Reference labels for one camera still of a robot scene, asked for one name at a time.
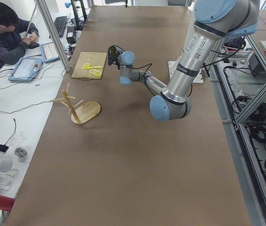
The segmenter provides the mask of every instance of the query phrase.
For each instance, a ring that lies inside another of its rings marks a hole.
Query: blue tablet
[[[9,81],[32,81],[42,66],[42,59],[22,57],[14,67]]]
[[[59,59],[58,52],[53,42],[41,44],[39,47],[44,63]]]

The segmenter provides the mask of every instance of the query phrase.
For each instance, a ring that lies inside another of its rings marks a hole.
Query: white desk
[[[39,30],[38,43],[51,42],[49,33],[41,16],[36,15],[33,22]],[[61,42],[67,48],[66,31]],[[25,56],[34,56],[40,54],[40,49],[27,49]],[[2,71],[8,68],[14,68],[14,65],[6,65]],[[59,87],[63,80],[64,67],[61,61],[43,64],[42,69],[32,82],[28,83],[12,83],[8,81],[8,76],[11,71],[0,73],[0,111],[14,112],[16,110],[38,104],[43,101],[54,99],[59,91]],[[19,170],[9,191],[0,191],[0,194],[16,197],[22,180],[29,167],[31,158],[33,157],[35,148],[41,136],[47,117],[51,111],[52,102],[43,103],[37,106],[7,114],[0,113],[0,144],[5,144],[14,131],[14,121],[16,120],[16,133],[7,143],[9,149],[6,153],[0,152],[0,158],[13,160],[13,169]],[[20,162],[19,158],[14,154],[17,147],[23,147],[27,152],[27,157],[24,162]]]

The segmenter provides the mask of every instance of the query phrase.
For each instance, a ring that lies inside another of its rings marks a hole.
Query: man
[[[27,30],[29,23],[19,19],[13,9],[0,2],[0,67],[17,63],[25,55],[29,45],[37,41],[38,30],[33,23],[29,28],[29,38],[20,37],[20,33]]]

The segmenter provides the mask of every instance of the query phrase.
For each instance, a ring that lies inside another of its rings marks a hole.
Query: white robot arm
[[[150,111],[156,120],[186,117],[191,110],[186,92],[215,42],[224,37],[254,33],[258,25],[258,11],[259,0],[198,0],[195,5],[195,32],[168,85],[147,70],[134,69],[134,53],[119,46],[109,47],[108,64],[116,64],[120,69],[121,84],[140,81],[153,93]]]

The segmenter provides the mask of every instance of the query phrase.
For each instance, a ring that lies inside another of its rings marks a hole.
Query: keyboard
[[[54,24],[59,37],[63,37],[66,28],[67,16],[59,16],[55,19]]]

